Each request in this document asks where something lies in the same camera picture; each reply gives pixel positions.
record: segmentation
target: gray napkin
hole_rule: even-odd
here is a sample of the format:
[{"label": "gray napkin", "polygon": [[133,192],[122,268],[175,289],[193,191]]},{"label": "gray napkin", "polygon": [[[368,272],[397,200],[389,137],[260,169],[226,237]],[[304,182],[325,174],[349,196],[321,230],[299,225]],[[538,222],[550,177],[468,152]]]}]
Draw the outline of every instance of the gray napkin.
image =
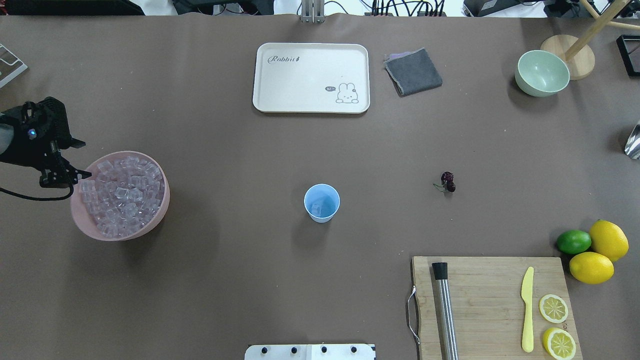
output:
[{"label": "gray napkin", "polygon": [[442,78],[424,48],[412,53],[391,54],[385,61],[385,68],[403,96],[442,85]]}]

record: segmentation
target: brown tabletop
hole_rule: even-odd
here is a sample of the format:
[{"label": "brown tabletop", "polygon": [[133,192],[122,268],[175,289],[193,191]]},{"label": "brown tabletop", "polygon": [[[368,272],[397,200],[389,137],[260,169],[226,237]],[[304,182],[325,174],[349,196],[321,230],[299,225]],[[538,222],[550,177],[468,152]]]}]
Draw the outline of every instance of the brown tabletop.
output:
[{"label": "brown tabletop", "polygon": [[[79,168],[141,151],[166,172],[163,222],[127,242],[88,238],[68,201],[0,195],[3,359],[242,359],[247,345],[375,343],[416,359],[406,326],[412,256],[558,256],[555,238],[608,219],[627,256],[592,286],[566,276],[585,359],[640,353],[640,163],[622,146],[639,87],[604,29],[596,67],[537,99],[517,60],[590,20],[372,19],[319,26],[271,17],[0,17],[0,43],[29,70],[0,110],[54,96],[85,148]],[[361,115],[264,114],[252,106],[265,42],[362,44]],[[399,97],[382,61],[425,47],[440,88]],[[458,189],[431,185],[443,171]],[[35,195],[38,172],[0,164],[0,186]],[[327,224],[302,199],[332,184]]]}]

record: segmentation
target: blue cup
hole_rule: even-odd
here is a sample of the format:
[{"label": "blue cup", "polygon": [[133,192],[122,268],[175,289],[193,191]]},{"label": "blue cup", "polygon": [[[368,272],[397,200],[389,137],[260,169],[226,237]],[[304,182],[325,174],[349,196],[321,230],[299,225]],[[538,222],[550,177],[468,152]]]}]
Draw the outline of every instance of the blue cup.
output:
[{"label": "blue cup", "polygon": [[340,195],[331,185],[311,186],[305,194],[305,209],[315,222],[327,222],[340,207]]}]

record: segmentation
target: cherry stem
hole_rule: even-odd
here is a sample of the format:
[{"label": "cherry stem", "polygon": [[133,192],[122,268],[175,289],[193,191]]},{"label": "cherry stem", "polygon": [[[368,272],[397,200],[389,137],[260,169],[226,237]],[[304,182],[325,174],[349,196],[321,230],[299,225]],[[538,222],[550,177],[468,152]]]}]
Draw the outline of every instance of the cherry stem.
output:
[{"label": "cherry stem", "polygon": [[436,187],[436,189],[440,190],[441,192],[444,192],[444,193],[445,193],[445,192],[448,192],[447,188],[445,188],[445,187],[444,187],[444,186],[442,186],[442,185],[438,185],[438,184],[436,184],[436,183],[433,183],[433,186],[435,186],[435,187]]}]

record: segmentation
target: plastic knife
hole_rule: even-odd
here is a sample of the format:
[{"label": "plastic knife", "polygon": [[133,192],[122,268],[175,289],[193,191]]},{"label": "plastic knife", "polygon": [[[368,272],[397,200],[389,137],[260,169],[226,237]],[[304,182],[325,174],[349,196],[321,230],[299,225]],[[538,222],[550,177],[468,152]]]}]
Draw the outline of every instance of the plastic knife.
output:
[{"label": "plastic knife", "polygon": [[524,327],[522,328],[522,350],[533,351],[533,314],[531,313],[531,302],[533,296],[533,267],[529,267],[522,279],[522,289],[520,296],[525,304]]}]

